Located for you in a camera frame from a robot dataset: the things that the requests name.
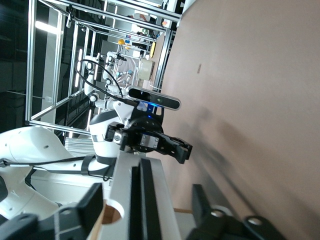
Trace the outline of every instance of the metal frame bar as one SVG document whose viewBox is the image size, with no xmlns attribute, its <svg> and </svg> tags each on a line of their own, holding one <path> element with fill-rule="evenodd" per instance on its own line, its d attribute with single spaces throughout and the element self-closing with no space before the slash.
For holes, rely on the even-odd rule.
<svg viewBox="0 0 320 240">
<path fill-rule="evenodd" d="M 7 93 L 11 93 L 11 94 L 18 94 L 18 95 L 23 95 L 23 96 L 26 96 L 26 94 L 24 93 L 21 93 L 21 92 L 16 92 L 16 91 L 6 91 Z M 33 98 L 36 98 L 36 99 L 45 99 L 44 97 L 41 97 L 41 96 L 32 96 Z"/>
<path fill-rule="evenodd" d="M 126 35 L 139 37 L 139 38 L 147 40 L 147 41 L 152 41 L 152 42 L 156 41 L 156 39 L 154 39 L 152 37 L 138 35 L 138 34 L 136 34 L 135 32 L 132 32 L 132 31 L 113 28 L 111 26 L 101 25 L 101 24 L 89 22 L 89 21 L 86 21 L 86 20 L 81 20 L 81 24 L 82 23 L 86 24 L 87 26 L 92 26 L 92 27 L 95 27 L 95 28 L 100 28 L 100 29 L 104 29 L 104 30 L 108 30 L 108 31 L 116 32 L 116 33 L 122 33 L 122 34 L 126 34 Z"/>
<path fill-rule="evenodd" d="M 82 59 L 85 59 L 85 56 L 87 55 L 87 51 L 88 51 L 88 42 L 89 42 L 89 32 L 90 29 L 86 28 L 85 30 L 85 38 L 84 38 L 84 47 L 83 47 L 83 56 Z M 86 65 L 83 62 L 82 63 L 82 70 L 81 70 L 81 75 L 83 76 L 85 74 L 85 69 L 86 69 Z M 79 84 L 80 88 L 84 87 L 84 80 L 80 77 L 80 84 Z"/>
<path fill-rule="evenodd" d="M 67 6 L 72 6 L 74 9 L 80 10 L 80 11 L 85 11 L 91 14 L 96 14 L 96 15 L 100 15 L 100 16 L 105 16 L 105 17 L 110 17 L 113 18 L 115 20 L 120 20 L 120 21 L 124 21 L 127 23 L 134 23 L 137 24 L 141 27 L 147 28 L 147 29 L 151 29 L 151 30 L 157 30 L 160 32 L 165 32 L 166 28 L 163 26 L 158 26 L 149 22 L 145 22 L 145 21 L 141 21 L 141 20 L 137 20 L 137 19 L 133 19 L 131 17 L 127 17 L 127 16 L 122 16 L 119 14 L 114 14 L 108 11 L 103 11 L 101 9 L 97 9 L 91 6 L 86 6 L 80 3 L 76 3 L 70 0 L 45 0 L 46 2 L 51 2 L 51 3 L 55 3 L 55 4 L 63 4 L 63 5 L 67 5 Z"/>
<path fill-rule="evenodd" d="M 160 54 L 160 59 L 159 59 L 159 65 L 158 68 L 156 70 L 156 74 L 155 74 L 155 79 L 154 79 L 154 84 L 153 86 L 156 87 L 156 91 L 160 92 L 160 86 L 162 83 L 162 79 L 165 73 L 165 69 L 164 69 L 164 63 L 167 61 L 168 59 L 168 51 L 170 48 L 170 43 L 173 37 L 173 31 L 170 29 L 167 29 L 165 32 L 165 39 L 164 39 L 164 43 L 163 43 L 163 47 L 162 47 L 162 51 Z"/>
<path fill-rule="evenodd" d="M 70 78 L 69 78 L 69 86 L 68 86 L 68 96 L 69 97 L 72 94 L 72 88 L 73 88 L 73 85 L 74 85 L 78 31 L 79 31 L 78 22 L 75 21 L 74 22 L 74 29 L 73 29 L 73 43 L 72 43 L 72 53 L 71 53 Z"/>
<path fill-rule="evenodd" d="M 58 86 L 59 86 L 60 66 L 61 66 L 61 49 L 60 48 L 61 48 L 62 22 L 63 22 L 63 14 L 59 12 L 58 21 L 56 25 L 58 29 L 58 33 L 56 34 L 55 55 L 54 55 L 53 93 L 52 93 L 53 106 L 56 105 L 57 98 L 58 98 Z"/>
<path fill-rule="evenodd" d="M 167 19 L 175 23 L 179 22 L 181 19 L 181 14 L 164 10 L 162 8 L 158 8 L 156 6 L 152 6 L 144 2 L 135 0 L 108 0 L 108 3 L 114 3 L 119 6 L 128 7 L 148 14 L 156 15 L 160 18 Z"/>
<path fill-rule="evenodd" d="M 48 114 L 54 109 L 57 109 L 58 107 L 62 106 L 63 104 L 69 102 L 71 100 L 70 97 L 66 97 L 65 99 L 57 102 L 55 105 L 52 105 L 50 107 L 47 107 L 46 109 L 42 110 L 41 112 L 38 112 L 37 114 L 33 115 L 31 117 L 31 120 L 38 120 L 39 118 L 43 117 L 44 115 Z"/>
<path fill-rule="evenodd" d="M 95 43 L 96 43 L 96 31 L 93 31 L 92 34 L 92 41 L 91 41 L 91 51 L 90 51 L 90 56 L 93 57 L 94 51 L 95 51 Z"/>
<path fill-rule="evenodd" d="M 47 5 L 48 7 L 50 8 L 53 8 L 54 10 L 58 11 L 58 12 L 61 12 L 63 15 L 65 16 L 69 16 L 69 13 L 67 11 L 65 11 L 64 9 L 60 8 L 59 6 L 53 4 L 53 3 L 50 3 L 50 2 L 47 2 L 46 0 L 38 0 L 39 2 L 43 3 L 44 5 Z M 74 21 L 76 22 L 81 22 L 80 19 L 78 19 L 77 17 L 73 17 Z M 94 31 L 94 29 L 88 25 L 85 25 L 85 24 L 82 24 L 84 27 L 87 27 L 89 28 L 90 30 Z"/>
<path fill-rule="evenodd" d="M 32 96 L 34 87 L 34 61 L 35 61 L 35 21 L 37 16 L 37 0 L 29 0 L 28 10 L 28 51 L 26 67 L 26 97 L 25 120 L 30 121 L 32 115 Z"/>
<path fill-rule="evenodd" d="M 61 101 L 57 102 L 55 106 L 47 107 L 46 109 L 38 112 L 37 114 L 31 116 L 30 120 L 38 120 L 39 118 L 43 117 L 44 115 L 50 113 L 52 110 L 57 109 L 58 107 L 62 106 L 63 104 L 69 102 L 74 97 L 78 96 L 79 94 L 83 93 L 84 89 L 81 89 L 74 94 L 72 94 L 70 97 L 66 97 L 65 99 L 62 99 Z"/>
<path fill-rule="evenodd" d="M 140 43 L 140 44 L 145 44 L 145 45 L 148 45 L 148 46 L 151 46 L 152 43 L 148 43 L 148 42 L 145 42 L 145 41 L 140 41 L 140 40 L 135 40 L 135 39 L 132 39 L 132 38 L 129 38 L 129 37 L 125 37 L 125 36 L 119 36 L 119 35 L 116 35 L 116 34 L 112 34 L 112 33 L 109 33 L 109 32 L 105 32 L 105 31 L 96 31 L 97 34 L 102 34 L 102 35 L 106 35 L 106 36 L 110 36 L 110 37 L 114 37 L 114 38 L 119 38 L 119 39 L 126 39 L 126 40 L 130 40 L 132 42 L 136 42 L 136 43 Z"/>
<path fill-rule="evenodd" d="M 29 125 L 32 125 L 32 126 L 43 126 L 45 128 L 48 128 L 48 129 L 54 129 L 54 130 L 63 131 L 63 132 L 73 132 L 75 134 L 91 136 L 89 131 L 86 131 L 86 130 L 83 130 L 83 129 L 73 128 L 73 127 L 70 127 L 70 126 L 62 126 L 62 125 L 43 122 L 43 121 L 31 120 L 31 121 L 29 121 Z"/>
</svg>

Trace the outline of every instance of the black cable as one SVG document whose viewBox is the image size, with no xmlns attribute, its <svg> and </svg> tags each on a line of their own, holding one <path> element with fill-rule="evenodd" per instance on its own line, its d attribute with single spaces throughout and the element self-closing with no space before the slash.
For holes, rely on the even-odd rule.
<svg viewBox="0 0 320 240">
<path fill-rule="evenodd" d="M 47 162 L 7 162 L 5 160 L 3 160 L 2 162 L 5 166 L 20 166 L 20 165 L 39 166 L 39 165 L 79 161 L 79 160 L 83 160 L 84 158 L 85 158 L 84 156 L 78 156 L 78 157 L 71 157 L 71 158 L 65 158 L 61 160 L 47 161 Z"/>
<path fill-rule="evenodd" d="M 103 180 L 104 182 L 106 182 L 106 181 L 108 181 L 108 180 L 110 179 L 109 176 L 106 176 L 106 175 L 108 174 L 108 172 L 109 172 L 109 169 L 110 169 L 110 166 L 108 166 L 108 168 L 106 169 L 106 171 L 104 172 L 104 174 L 103 174 L 103 176 L 102 176 L 102 180 Z"/>
<path fill-rule="evenodd" d="M 94 63 L 94 64 L 97 64 L 95 61 L 91 61 L 91 60 L 85 60 L 85 61 L 88 61 L 88 62 L 92 62 L 92 63 Z M 89 86 L 91 86 L 91 87 L 93 87 L 93 88 L 95 88 L 95 89 L 98 89 L 98 90 L 99 90 L 100 92 L 102 92 L 103 94 L 105 94 L 105 95 L 107 95 L 107 96 L 109 96 L 109 97 L 111 97 L 111 98 L 114 98 L 114 99 L 116 99 L 116 100 L 118 100 L 118 101 L 120 101 L 120 102 L 122 102 L 122 103 L 124 103 L 124 104 L 130 105 L 130 106 L 136 107 L 136 106 L 138 105 L 138 103 L 135 102 L 135 101 L 132 101 L 132 100 L 129 100 L 129 99 L 123 99 L 123 98 L 114 96 L 114 95 L 106 92 L 106 91 L 103 90 L 102 88 L 100 88 L 100 87 L 98 87 L 98 86 L 95 86 L 95 85 L 92 84 L 91 82 L 87 81 L 87 80 L 85 79 L 85 77 L 82 76 L 81 72 L 79 72 L 76 68 L 75 68 L 75 72 L 76 72 L 77 74 L 79 74 L 79 77 L 80 77 L 81 79 L 83 79 Z"/>
<path fill-rule="evenodd" d="M 88 63 L 96 64 L 97 66 L 99 66 L 100 68 L 102 68 L 103 70 L 105 70 L 105 71 L 111 76 L 112 80 L 115 81 L 115 84 L 116 84 L 116 86 L 118 87 L 118 89 L 119 89 L 119 91 L 120 91 L 121 97 L 122 97 L 122 98 L 124 97 L 124 95 L 122 94 L 121 88 L 120 88 L 119 84 L 117 83 L 117 80 L 114 78 L 114 76 L 111 74 L 111 72 L 109 72 L 107 69 L 105 69 L 105 67 L 104 67 L 103 65 L 101 65 L 101 64 L 99 64 L 99 63 L 97 63 L 97 62 L 95 62 L 95 61 L 88 60 L 88 59 L 82 59 L 82 60 L 80 60 L 80 61 L 78 61 L 78 62 L 80 62 L 80 63 L 82 63 L 82 62 L 88 62 Z"/>
</svg>

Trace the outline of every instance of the black mount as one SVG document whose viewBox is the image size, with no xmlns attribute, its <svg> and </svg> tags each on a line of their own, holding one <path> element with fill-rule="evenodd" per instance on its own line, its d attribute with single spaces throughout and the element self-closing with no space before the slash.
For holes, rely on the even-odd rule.
<svg viewBox="0 0 320 240">
<path fill-rule="evenodd" d="M 200 184 L 192 187 L 192 214 L 196 228 L 187 240 L 285 240 L 264 217 L 248 216 L 243 222 L 211 208 Z"/>
</svg>

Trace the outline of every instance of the brown cardboard surface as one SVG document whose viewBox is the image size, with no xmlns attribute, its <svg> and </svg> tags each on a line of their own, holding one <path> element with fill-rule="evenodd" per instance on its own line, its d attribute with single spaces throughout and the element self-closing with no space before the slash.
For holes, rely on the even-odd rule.
<svg viewBox="0 0 320 240">
<path fill-rule="evenodd" d="M 198 0 L 182 17 L 162 93 L 182 102 L 163 129 L 193 145 L 160 154 L 173 206 L 192 184 L 240 218 L 320 239 L 320 1 Z"/>
</svg>

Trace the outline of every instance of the black bracket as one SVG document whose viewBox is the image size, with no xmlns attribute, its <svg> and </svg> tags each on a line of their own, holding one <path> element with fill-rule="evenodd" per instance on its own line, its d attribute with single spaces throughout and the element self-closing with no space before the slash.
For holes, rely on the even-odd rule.
<svg viewBox="0 0 320 240">
<path fill-rule="evenodd" d="M 200 184 L 192 187 L 192 214 L 196 228 L 187 240 L 285 240 L 264 217 L 248 216 L 243 222 L 210 207 Z"/>
<path fill-rule="evenodd" d="M 102 184 L 94 183 L 75 207 L 61 208 L 39 221 L 20 214 L 0 225 L 0 240 L 85 240 L 103 209 Z"/>
</svg>

